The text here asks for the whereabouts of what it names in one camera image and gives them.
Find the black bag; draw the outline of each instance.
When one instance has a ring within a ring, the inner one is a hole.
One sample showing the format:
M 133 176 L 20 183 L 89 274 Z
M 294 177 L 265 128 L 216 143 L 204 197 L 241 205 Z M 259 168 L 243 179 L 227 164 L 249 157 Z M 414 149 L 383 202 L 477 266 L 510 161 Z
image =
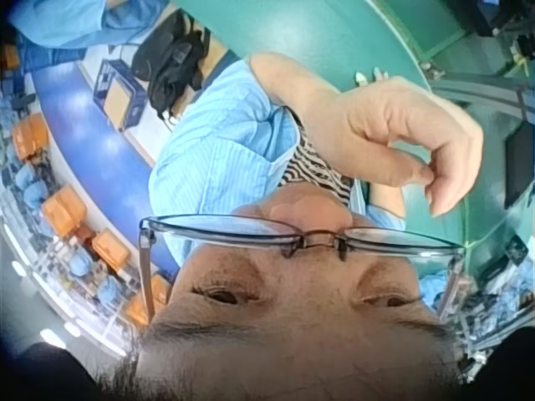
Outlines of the black bag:
M 163 54 L 173 42 L 184 36 L 185 31 L 184 13 L 176 10 L 136 50 L 130 67 L 132 74 L 142 81 L 149 81 Z
M 198 63 L 208 54 L 210 32 L 193 29 L 190 19 L 190 32 L 175 40 L 161 56 L 160 64 L 150 76 L 149 101 L 160 119 L 190 85 L 194 90 L 201 88 L 202 76 Z

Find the light blue shirt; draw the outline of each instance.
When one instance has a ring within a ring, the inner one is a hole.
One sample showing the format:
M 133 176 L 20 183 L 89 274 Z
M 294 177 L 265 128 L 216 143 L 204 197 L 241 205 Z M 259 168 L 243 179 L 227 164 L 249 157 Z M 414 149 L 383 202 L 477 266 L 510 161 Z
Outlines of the light blue shirt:
M 258 202 L 277 189 L 298 142 L 291 113 L 269 101 L 246 62 L 236 62 L 188 106 L 164 146 L 150 175 L 152 209 L 157 216 L 230 214 Z M 349 206 L 377 226 L 405 229 L 403 220 L 365 204 L 357 180 Z M 191 241 L 166 241 L 181 266 Z

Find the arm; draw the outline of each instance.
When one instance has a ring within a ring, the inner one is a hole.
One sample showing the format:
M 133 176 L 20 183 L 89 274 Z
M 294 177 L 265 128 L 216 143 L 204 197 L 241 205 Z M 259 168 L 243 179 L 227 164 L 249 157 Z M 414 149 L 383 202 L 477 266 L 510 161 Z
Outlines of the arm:
M 369 204 L 380 207 L 400 219 L 405 219 L 405 199 L 401 188 L 381 184 L 369 185 Z
M 301 120 L 312 99 L 339 94 L 327 81 L 281 54 L 255 54 L 249 58 L 249 66 L 270 100 L 288 106 Z
M 254 55 L 249 65 L 269 98 L 297 114 L 319 155 L 342 174 L 423 185 L 433 215 L 449 211 L 473 186 L 483 132 L 453 103 L 399 77 L 341 94 L 282 55 Z M 396 140 L 422 145 L 431 162 L 389 148 Z

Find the ceiling light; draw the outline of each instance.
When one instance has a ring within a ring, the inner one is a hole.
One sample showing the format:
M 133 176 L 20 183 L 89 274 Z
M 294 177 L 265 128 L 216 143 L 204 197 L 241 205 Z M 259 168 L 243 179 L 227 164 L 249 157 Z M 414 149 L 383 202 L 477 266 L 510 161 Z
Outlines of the ceiling light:
M 20 264 L 19 261 L 12 261 L 11 266 L 13 266 L 13 269 L 15 269 L 15 271 L 20 277 L 26 277 L 26 270 L 24 269 L 23 265 Z
M 66 322 L 64 324 L 64 327 L 65 327 L 65 330 L 70 332 L 71 335 L 73 335 L 74 337 L 80 337 L 80 334 L 81 334 L 80 329 L 77 328 L 75 324 L 71 322 Z
M 50 345 L 54 345 L 55 347 L 63 348 L 63 349 L 67 347 L 67 345 L 62 341 L 62 339 L 58 337 L 58 334 L 56 334 L 49 328 L 45 328 L 44 330 L 41 330 L 40 334 L 43 340 L 49 343 Z

